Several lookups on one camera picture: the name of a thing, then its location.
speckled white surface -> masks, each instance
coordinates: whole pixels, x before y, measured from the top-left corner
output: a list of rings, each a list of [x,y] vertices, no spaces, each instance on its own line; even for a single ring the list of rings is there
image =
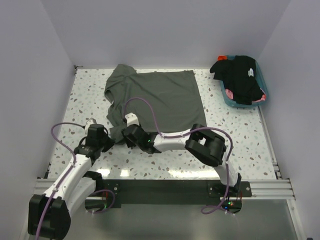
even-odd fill
[[[111,127],[106,118],[110,103],[104,96],[113,69],[79,69],[70,94],[64,122],[84,125],[89,118]],[[177,72],[181,69],[137,69],[138,73]],[[207,69],[194,69],[209,127],[227,131],[234,142],[232,161],[244,180],[276,179],[263,126],[257,108],[237,109],[225,104],[220,84]],[[82,128],[64,125],[59,138],[72,149],[84,137]],[[57,178],[69,162],[71,154],[57,144],[51,158],[48,178]],[[94,163],[108,179],[217,179],[212,167],[203,165],[185,150],[149,155],[138,148],[114,146]]]

gray fabric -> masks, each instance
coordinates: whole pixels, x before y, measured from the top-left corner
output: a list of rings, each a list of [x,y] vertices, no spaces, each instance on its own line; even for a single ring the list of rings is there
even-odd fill
[[[180,132],[193,124],[207,125],[193,71],[137,73],[131,66],[119,64],[106,81],[104,94],[112,103],[106,117],[114,126],[110,134],[118,144],[123,143],[121,130],[126,127],[123,108],[133,97],[151,104],[161,132]],[[126,108],[128,113],[137,115],[146,132],[157,131],[152,112],[143,101],[131,101]]]

laundry basket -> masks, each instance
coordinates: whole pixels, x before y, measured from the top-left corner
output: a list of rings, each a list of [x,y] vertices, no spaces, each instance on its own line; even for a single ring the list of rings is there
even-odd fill
[[[235,55],[227,55],[226,57],[227,57],[228,60],[233,60],[233,59],[235,59],[236,56]],[[224,82],[220,81],[221,91],[222,91],[224,102],[228,106],[234,107],[234,108],[252,108],[252,107],[257,107],[257,106],[261,106],[261,105],[265,104],[266,101],[269,98],[269,93],[268,93],[268,89],[267,89],[264,77],[262,76],[262,72],[261,72],[261,69],[260,69],[257,61],[255,61],[255,79],[256,79],[256,82],[258,83],[259,87],[262,89],[262,91],[266,95],[266,100],[265,101],[253,102],[251,105],[245,105],[245,104],[236,103],[234,100],[230,99],[227,96],[226,89],[225,89],[225,86],[224,86]]]

purple cable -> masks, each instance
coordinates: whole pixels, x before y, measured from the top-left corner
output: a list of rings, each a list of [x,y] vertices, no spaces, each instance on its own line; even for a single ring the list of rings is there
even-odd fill
[[[151,112],[152,112],[152,116],[153,116],[155,128],[156,128],[158,134],[159,134],[161,137],[163,137],[163,138],[165,138],[165,139],[176,139],[176,138],[180,138],[180,137],[181,137],[181,135],[174,135],[174,136],[166,136],[166,135],[163,135],[163,134],[160,132],[160,130],[159,130],[159,126],[158,126],[158,123],[157,123],[156,115],[155,115],[155,112],[154,112],[151,104],[150,104],[147,100],[145,100],[145,99],[143,99],[143,98],[141,98],[141,97],[132,97],[132,98],[130,98],[130,99],[124,104],[124,108],[123,108],[123,118],[124,118],[125,115],[126,115],[127,105],[128,105],[128,103],[131,102],[132,100],[141,100],[141,101],[145,102],[145,103],[149,106],[149,108],[150,108],[150,110],[151,110]],[[226,159],[225,159],[225,162],[226,162],[226,163],[225,163],[225,166],[226,166],[226,188],[225,188],[225,193],[224,193],[223,199],[221,200],[221,202],[220,202],[217,206],[207,205],[207,206],[204,206],[204,207],[201,209],[201,213],[203,213],[203,214],[211,214],[211,213],[215,212],[216,210],[220,210],[220,209],[221,209],[221,206],[222,206],[222,204],[225,202],[226,197],[227,197],[227,195],[228,195],[228,191],[229,191],[229,165],[227,164],[227,161],[229,160],[229,157],[230,157],[230,155],[231,155],[232,149],[234,148],[234,144],[233,144],[233,141],[232,141],[231,136],[230,136],[227,132],[223,131],[222,129],[216,128],[216,127],[209,127],[209,126],[208,126],[208,127],[207,127],[207,126],[206,126],[206,127],[199,127],[199,128],[193,129],[193,130],[191,130],[191,131],[183,134],[182,136],[185,137],[185,136],[188,136],[188,135],[190,135],[190,134],[192,134],[192,133],[198,132],[198,131],[200,131],[200,130],[214,130],[214,131],[218,131],[218,132],[220,132],[220,133],[223,133],[223,134],[229,139],[229,141],[230,141],[230,150],[229,150],[228,155],[226,156]],[[213,209],[210,210],[210,211],[205,212],[204,209],[206,209],[206,208],[213,208]]]
[[[155,115],[154,109],[152,108],[151,104],[147,100],[143,99],[142,97],[132,97],[128,101],[126,101],[126,103],[124,104],[122,117],[125,118],[127,105],[132,100],[141,100],[141,101],[145,102],[149,106],[149,108],[151,110],[151,113],[152,113],[152,116],[153,116],[153,121],[154,121],[154,125],[155,125],[155,128],[156,128],[156,131],[158,132],[158,134],[160,136],[162,136],[162,133],[159,130],[159,126],[158,126],[158,123],[157,123],[157,119],[156,119],[156,115]]]
[[[104,209],[101,210],[101,211],[89,211],[89,213],[101,214],[101,213],[104,213],[105,211],[107,211],[108,209],[112,208],[112,206],[114,205],[115,200],[116,200],[116,195],[115,195],[115,193],[114,193],[113,191],[108,190],[108,189],[102,189],[102,190],[95,191],[95,192],[92,193],[92,194],[98,194],[98,193],[103,193],[103,192],[108,192],[108,193],[111,193],[111,194],[112,194],[112,202],[111,202],[111,204],[110,204],[107,208],[104,208]]]
[[[73,156],[73,163],[75,164],[76,163],[76,154],[74,153],[74,151],[68,147],[67,145],[65,145],[61,140],[59,140],[55,133],[54,133],[54,129],[57,127],[57,126],[60,126],[60,125],[75,125],[75,126],[78,126],[78,127],[81,127],[81,128],[84,128],[84,126],[80,125],[80,124],[77,124],[77,123],[73,123],[73,122],[60,122],[60,123],[57,123],[55,125],[52,126],[51,128],[51,135],[52,137],[54,138],[54,140],[56,140],[59,144],[61,144],[63,147],[65,147],[66,149],[69,150],[69,152],[72,154]],[[57,183],[57,185],[55,186],[56,189],[58,189],[61,185],[61,183],[65,180],[65,178],[67,177],[67,175],[70,173],[70,171],[72,170],[73,166],[70,166],[69,169],[65,172],[65,174],[61,177],[60,181]],[[42,214],[41,214],[41,217],[40,217],[40,220],[39,220],[39,223],[38,223],[38,227],[36,229],[36,233],[35,233],[35,240],[38,240],[39,239],[39,236],[40,236],[40,230],[41,230],[41,226],[42,226],[42,223],[44,222],[44,218],[45,218],[45,215],[46,215],[46,212],[49,208],[49,205],[50,205],[50,202],[51,200],[53,199],[54,195],[55,195],[56,191],[52,191],[48,201],[46,202],[45,206],[44,206],[44,209],[42,211]]]

